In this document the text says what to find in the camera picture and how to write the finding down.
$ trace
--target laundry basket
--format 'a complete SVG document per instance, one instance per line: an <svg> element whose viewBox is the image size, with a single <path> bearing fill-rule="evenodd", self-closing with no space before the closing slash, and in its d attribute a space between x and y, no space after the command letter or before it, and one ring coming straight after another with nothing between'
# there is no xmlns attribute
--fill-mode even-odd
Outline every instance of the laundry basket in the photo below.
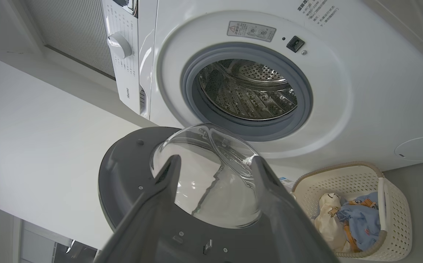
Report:
<svg viewBox="0 0 423 263"><path fill-rule="evenodd" d="M378 192L381 231L378 241L359 253L334 252L343 258L397 261L411 250L411 215L405 195L370 163L353 162L322 168L299 178L291 193L309 218L318 215L318 201L325 193L352 200Z"/></svg>

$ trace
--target white dial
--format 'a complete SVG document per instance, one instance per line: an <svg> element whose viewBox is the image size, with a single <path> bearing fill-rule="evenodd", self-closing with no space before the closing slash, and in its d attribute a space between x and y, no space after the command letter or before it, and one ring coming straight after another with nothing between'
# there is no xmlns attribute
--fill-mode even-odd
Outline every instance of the white dial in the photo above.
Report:
<svg viewBox="0 0 423 263"><path fill-rule="evenodd" d="M107 43L114 54L120 58L126 58L132 54L132 49L123 35L116 32L107 38Z"/></svg>

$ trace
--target warning sticker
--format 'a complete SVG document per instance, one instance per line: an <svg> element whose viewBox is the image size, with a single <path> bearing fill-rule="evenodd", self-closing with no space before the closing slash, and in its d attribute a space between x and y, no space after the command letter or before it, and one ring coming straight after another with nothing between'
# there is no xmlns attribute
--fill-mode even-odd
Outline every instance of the warning sticker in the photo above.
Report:
<svg viewBox="0 0 423 263"><path fill-rule="evenodd" d="M294 182L289 180L288 178L279 178L280 182L287 188L289 188L289 190L291 191L293 186L294 186Z"/></svg>
<svg viewBox="0 0 423 263"><path fill-rule="evenodd" d="M275 35L276 28L257 25L247 22L229 22L228 35L235 37L250 37L267 42L271 42Z"/></svg>
<svg viewBox="0 0 423 263"><path fill-rule="evenodd" d="M333 0L303 0L298 10L305 14L308 20L321 27L339 11L333 4Z"/></svg>

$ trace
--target washing machine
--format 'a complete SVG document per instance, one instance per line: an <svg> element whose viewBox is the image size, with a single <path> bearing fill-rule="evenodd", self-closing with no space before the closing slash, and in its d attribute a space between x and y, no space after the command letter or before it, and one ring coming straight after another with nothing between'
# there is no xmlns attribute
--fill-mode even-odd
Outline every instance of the washing machine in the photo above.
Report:
<svg viewBox="0 0 423 263"><path fill-rule="evenodd" d="M104 12L119 96L157 125L214 123L282 173L423 161L423 54L363 1L104 0Z"/></svg>

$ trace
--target cream-colored cloth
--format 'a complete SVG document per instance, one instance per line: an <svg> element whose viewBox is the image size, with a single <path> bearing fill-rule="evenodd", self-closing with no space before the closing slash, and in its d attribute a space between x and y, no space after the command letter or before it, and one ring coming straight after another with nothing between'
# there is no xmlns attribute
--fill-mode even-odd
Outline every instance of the cream-colored cloth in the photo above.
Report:
<svg viewBox="0 0 423 263"><path fill-rule="evenodd" d="M347 241L343 232L343 224L338 220L336 214L341 207L340 197L335 193L324 194L318 205L320 214L315 218L315 228L332 250L349 252L349 245L346 246Z"/></svg>

